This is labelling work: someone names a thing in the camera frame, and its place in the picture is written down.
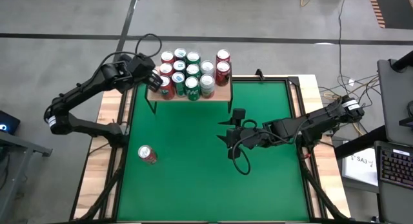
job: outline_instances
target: sprite can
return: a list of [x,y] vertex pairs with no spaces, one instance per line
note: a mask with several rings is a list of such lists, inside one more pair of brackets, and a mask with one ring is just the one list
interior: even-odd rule
[[185,76],[182,72],[175,72],[172,75],[172,81],[174,82],[176,95],[179,97],[185,97]]
[[199,66],[188,65],[188,67],[186,68],[186,76],[187,77],[194,76],[197,79],[199,79],[201,77],[201,71],[199,70]]
[[185,73],[185,68],[186,68],[186,65],[185,65],[184,61],[182,61],[182,60],[175,61],[174,69],[175,69],[176,72]]
[[188,99],[190,101],[196,101],[199,99],[199,83],[198,79],[194,76],[189,77],[185,81],[186,86],[186,94],[188,95]]
[[189,64],[196,64],[199,66],[201,63],[201,56],[199,55],[198,52],[189,52],[186,55],[186,63]]

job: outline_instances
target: keyboard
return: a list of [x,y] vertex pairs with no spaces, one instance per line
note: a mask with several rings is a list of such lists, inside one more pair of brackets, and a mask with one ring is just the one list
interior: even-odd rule
[[397,185],[413,188],[412,156],[413,153],[410,152],[382,148],[380,178]]

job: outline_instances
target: can lid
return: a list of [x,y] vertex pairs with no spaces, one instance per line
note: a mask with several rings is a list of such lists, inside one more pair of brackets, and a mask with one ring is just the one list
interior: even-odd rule
[[230,57],[230,52],[228,50],[222,49],[218,51],[217,56],[220,59],[226,59]]
[[221,71],[221,72],[226,72],[227,70],[230,70],[230,64],[227,62],[219,62],[217,64],[217,70]]
[[137,155],[143,159],[150,155],[150,147],[148,145],[143,145],[137,150]]
[[163,60],[171,60],[173,58],[174,58],[174,55],[170,51],[162,52],[162,54],[161,54],[161,59],[163,59]]
[[172,65],[170,63],[163,63],[159,69],[162,73],[169,73],[172,71]]
[[186,72],[188,72],[188,74],[190,74],[190,75],[194,75],[194,74],[199,72],[199,66],[198,65],[189,65],[186,68]]
[[185,76],[183,75],[182,72],[175,72],[172,75],[172,81],[175,82],[175,83],[180,83],[184,80],[185,80]]
[[168,76],[161,76],[161,79],[162,79],[162,85],[161,85],[162,87],[169,85],[170,79]]
[[187,58],[190,61],[197,61],[199,59],[199,53],[198,52],[189,52]]
[[201,84],[203,85],[212,85],[214,83],[214,78],[210,75],[201,76]]
[[182,60],[178,60],[174,63],[174,68],[176,70],[184,70],[185,69],[185,62]]
[[186,50],[184,48],[178,48],[175,50],[175,56],[176,57],[185,57],[186,56]]
[[185,86],[187,88],[195,88],[198,85],[198,79],[194,76],[189,77],[185,81]]
[[209,60],[205,60],[204,62],[201,63],[201,68],[203,70],[212,70],[214,69],[214,64]]

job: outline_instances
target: desk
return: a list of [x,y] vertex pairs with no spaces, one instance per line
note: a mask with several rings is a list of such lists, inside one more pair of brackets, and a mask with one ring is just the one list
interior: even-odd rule
[[[307,112],[311,112],[313,110],[321,108],[322,104],[315,76],[300,75],[298,77],[301,85],[301,93],[305,110]],[[99,112],[98,122],[109,123],[112,121],[112,118],[116,118],[117,108],[119,107],[120,103],[120,97],[120,94],[118,94],[117,92],[107,92],[104,94],[101,110]],[[296,105],[297,98],[293,97],[293,100],[295,104],[294,107],[298,107],[298,105]],[[105,142],[106,141],[101,137],[95,138],[92,141],[90,150],[93,150],[94,148],[104,144]],[[106,178],[106,170],[110,157],[110,151],[110,148],[104,148],[98,152],[95,152],[88,158],[86,163],[86,170],[83,176],[83,182],[79,191],[79,199],[76,201],[76,208],[74,209],[75,218],[83,215],[101,192]],[[314,155],[317,161],[317,169],[321,180],[321,186],[333,201],[333,203],[338,207],[338,209],[342,213],[344,213],[344,215],[350,216],[343,185],[341,182],[341,177],[339,175],[339,170],[334,155],[334,149],[332,149],[330,146],[318,145],[315,148]],[[315,196],[314,191],[311,192],[311,195],[316,216],[319,216],[319,210],[317,210],[317,197]],[[109,197],[109,204],[106,215],[111,215],[112,200],[113,193]]]

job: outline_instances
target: black clamp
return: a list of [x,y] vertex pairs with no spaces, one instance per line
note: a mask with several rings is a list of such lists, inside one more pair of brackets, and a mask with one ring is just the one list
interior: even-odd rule
[[263,75],[263,71],[261,71],[261,69],[258,68],[258,69],[256,70],[255,75],[256,75],[256,76],[259,76],[259,80],[261,80],[261,81],[264,81],[264,80],[265,80],[265,76]]

